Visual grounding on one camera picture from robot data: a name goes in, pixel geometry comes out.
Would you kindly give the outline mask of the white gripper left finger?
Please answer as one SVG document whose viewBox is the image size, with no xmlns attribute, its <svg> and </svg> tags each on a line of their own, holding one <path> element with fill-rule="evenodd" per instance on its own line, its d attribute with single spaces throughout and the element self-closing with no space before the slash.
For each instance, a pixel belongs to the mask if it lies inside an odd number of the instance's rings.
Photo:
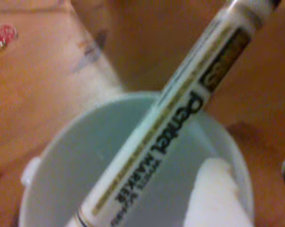
<svg viewBox="0 0 285 227">
<path fill-rule="evenodd" d="M 232 166 L 222 158 L 206 159 L 188 202 L 189 227 L 252 227 L 239 199 Z"/>
</svg>

